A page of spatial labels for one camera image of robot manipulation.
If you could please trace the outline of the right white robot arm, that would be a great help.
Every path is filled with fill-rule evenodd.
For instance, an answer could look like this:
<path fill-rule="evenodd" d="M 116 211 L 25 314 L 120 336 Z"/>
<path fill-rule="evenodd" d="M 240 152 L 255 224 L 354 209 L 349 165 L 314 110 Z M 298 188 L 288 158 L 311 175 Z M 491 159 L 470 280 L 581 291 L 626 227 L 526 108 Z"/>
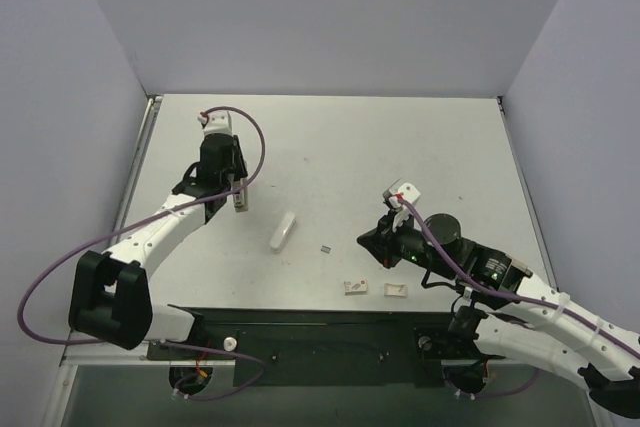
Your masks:
<path fill-rule="evenodd" d="M 508 254 L 466 239 L 449 214 L 389 212 L 358 244 L 387 269 L 401 261 L 451 280 L 469 299 L 447 330 L 449 349 L 511 358 L 585 390 L 603 409 L 639 417 L 639 335 L 580 306 Z"/>

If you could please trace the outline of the white stapler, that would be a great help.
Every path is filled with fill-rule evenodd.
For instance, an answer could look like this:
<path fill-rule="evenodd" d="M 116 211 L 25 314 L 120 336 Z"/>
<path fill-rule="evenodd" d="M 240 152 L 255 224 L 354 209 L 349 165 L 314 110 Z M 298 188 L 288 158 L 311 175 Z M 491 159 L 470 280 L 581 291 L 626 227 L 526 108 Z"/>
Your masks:
<path fill-rule="evenodd" d="M 296 214 L 291 211 L 286 212 L 270 238 L 269 248 L 272 252 L 280 252 L 285 247 L 295 225 Z"/>

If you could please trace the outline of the small metal stapler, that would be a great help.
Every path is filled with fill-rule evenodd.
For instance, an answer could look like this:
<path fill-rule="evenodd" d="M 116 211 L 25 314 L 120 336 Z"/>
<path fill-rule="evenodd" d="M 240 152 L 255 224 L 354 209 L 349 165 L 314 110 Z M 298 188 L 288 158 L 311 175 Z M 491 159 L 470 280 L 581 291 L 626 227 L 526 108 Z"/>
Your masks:
<path fill-rule="evenodd" d="M 248 189 L 243 188 L 233 194 L 233 206 L 236 213 L 247 212 L 249 209 Z"/>

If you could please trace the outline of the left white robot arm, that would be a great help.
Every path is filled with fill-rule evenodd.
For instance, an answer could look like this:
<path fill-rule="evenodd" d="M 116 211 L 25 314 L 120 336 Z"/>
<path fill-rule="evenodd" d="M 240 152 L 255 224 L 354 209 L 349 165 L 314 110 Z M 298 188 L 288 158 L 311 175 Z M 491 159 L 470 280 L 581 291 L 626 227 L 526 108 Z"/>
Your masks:
<path fill-rule="evenodd" d="M 200 355 L 206 344 L 197 315 L 152 300 L 149 280 L 166 258 L 204 227 L 226 204 L 226 193 L 248 173 L 236 135 L 207 135 L 200 158 L 172 189 L 160 216 L 102 253 L 87 251 L 77 262 L 70 327 L 131 350 L 144 341 L 168 340 L 181 357 Z"/>

